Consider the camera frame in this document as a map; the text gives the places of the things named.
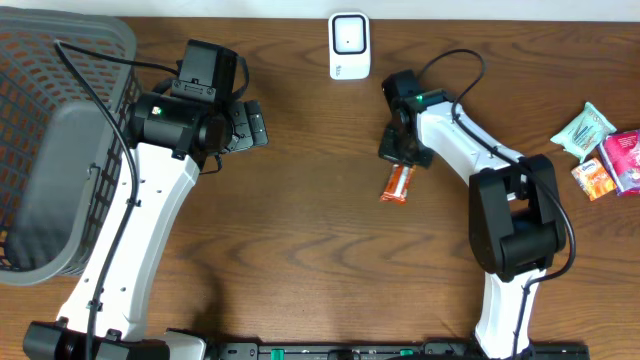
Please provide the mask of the orange candy wrapper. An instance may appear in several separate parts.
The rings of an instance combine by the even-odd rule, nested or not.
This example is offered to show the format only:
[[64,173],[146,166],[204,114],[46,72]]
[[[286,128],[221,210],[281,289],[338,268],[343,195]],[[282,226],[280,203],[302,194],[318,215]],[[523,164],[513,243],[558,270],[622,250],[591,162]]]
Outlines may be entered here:
[[382,202],[405,204],[414,171],[414,166],[394,164],[380,200]]

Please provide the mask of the green snack packet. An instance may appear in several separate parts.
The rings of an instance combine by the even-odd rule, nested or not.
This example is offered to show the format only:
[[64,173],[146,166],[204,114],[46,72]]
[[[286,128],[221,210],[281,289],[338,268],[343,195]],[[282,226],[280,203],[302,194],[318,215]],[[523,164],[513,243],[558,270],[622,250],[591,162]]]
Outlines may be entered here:
[[561,145],[583,163],[587,156],[608,136],[616,132],[616,127],[591,103],[550,141]]

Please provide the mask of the small orange tissue box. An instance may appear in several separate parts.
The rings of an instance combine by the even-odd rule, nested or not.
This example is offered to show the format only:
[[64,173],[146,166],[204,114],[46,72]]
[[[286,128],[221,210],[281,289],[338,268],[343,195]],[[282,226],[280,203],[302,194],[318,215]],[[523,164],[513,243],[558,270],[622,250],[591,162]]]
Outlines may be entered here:
[[578,165],[571,170],[571,175],[590,201],[617,189],[614,180],[597,158]]

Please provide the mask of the purple pink snack packet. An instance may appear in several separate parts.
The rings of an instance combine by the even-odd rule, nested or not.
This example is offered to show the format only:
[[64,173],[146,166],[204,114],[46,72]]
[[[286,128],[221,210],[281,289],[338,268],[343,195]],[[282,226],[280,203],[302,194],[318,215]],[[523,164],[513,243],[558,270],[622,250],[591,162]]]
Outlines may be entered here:
[[618,196],[639,194],[639,131],[608,135],[598,146]]

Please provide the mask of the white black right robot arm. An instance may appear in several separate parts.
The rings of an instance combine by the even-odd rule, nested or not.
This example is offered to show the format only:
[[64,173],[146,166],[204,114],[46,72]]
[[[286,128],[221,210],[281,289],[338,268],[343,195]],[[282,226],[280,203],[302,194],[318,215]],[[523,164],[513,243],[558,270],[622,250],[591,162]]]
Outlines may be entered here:
[[469,342],[425,348],[441,359],[586,359],[586,346],[534,344],[527,334],[539,285],[556,253],[572,248],[555,171],[543,156],[503,147],[464,113],[445,90],[425,91],[405,70],[381,85],[392,118],[378,154],[392,162],[383,192],[404,202],[416,167],[440,156],[469,190],[469,243],[484,272],[482,310]]

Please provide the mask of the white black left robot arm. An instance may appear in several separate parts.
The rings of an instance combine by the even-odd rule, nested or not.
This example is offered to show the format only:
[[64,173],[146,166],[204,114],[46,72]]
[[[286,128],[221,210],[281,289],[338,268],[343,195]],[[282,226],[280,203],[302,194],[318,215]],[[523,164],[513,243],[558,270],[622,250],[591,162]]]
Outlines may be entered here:
[[31,359],[209,359],[208,340],[186,330],[149,339],[148,304],[176,216],[208,158],[268,141],[260,104],[234,83],[246,60],[198,40],[169,78],[131,105],[118,185],[84,272],[52,322],[33,322]]

